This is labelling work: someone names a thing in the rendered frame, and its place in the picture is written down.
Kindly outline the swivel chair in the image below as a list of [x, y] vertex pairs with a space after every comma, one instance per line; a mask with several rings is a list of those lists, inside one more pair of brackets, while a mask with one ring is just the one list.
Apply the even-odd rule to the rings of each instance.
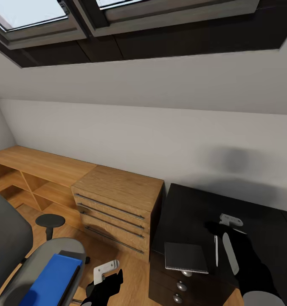
[[0, 195], [0, 289], [16, 267], [22, 264], [0, 295], [0, 306], [18, 306], [54, 254], [82, 260], [83, 264], [62, 306], [71, 303], [81, 305], [83, 301], [73, 297], [84, 266], [90, 261], [83, 243], [68, 237], [52, 238], [53, 228], [65, 224], [65, 218], [60, 215], [45, 213], [35, 222], [46, 227], [47, 241], [26, 258], [34, 241], [31, 224]]

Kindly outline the folder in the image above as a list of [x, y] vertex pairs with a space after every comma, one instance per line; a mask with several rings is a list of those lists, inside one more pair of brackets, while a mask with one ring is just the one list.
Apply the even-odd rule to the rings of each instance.
[[82, 264], [54, 254], [18, 306], [62, 306]]

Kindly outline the notebook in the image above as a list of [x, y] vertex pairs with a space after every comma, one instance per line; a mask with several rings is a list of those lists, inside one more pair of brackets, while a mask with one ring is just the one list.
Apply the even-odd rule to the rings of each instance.
[[165, 242], [166, 269], [208, 274], [201, 246]]

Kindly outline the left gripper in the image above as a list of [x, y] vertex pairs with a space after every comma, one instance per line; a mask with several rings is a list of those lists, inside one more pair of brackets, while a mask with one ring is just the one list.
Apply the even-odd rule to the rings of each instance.
[[121, 284], [123, 283], [123, 271], [120, 269], [118, 274], [112, 274], [105, 278], [101, 283], [94, 285], [94, 282], [87, 286], [87, 297], [90, 297], [94, 292], [101, 291], [104, 293], [107, 304], [111, 296], [119, 293]]

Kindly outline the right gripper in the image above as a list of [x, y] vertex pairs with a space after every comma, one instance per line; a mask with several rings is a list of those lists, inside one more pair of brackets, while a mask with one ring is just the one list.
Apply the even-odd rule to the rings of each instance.
[[221, 230], [223, 228], [227, 228], [228, 227], [227, 225], [219, 224], [219, 223], [211, 221], [211, 220], [209, 220], [208, 222], [204, 221], [203, 223], [204, 223], [204, 227], [208, 229], [207, 231], [209, 233], [218, 236], [222, 240]]

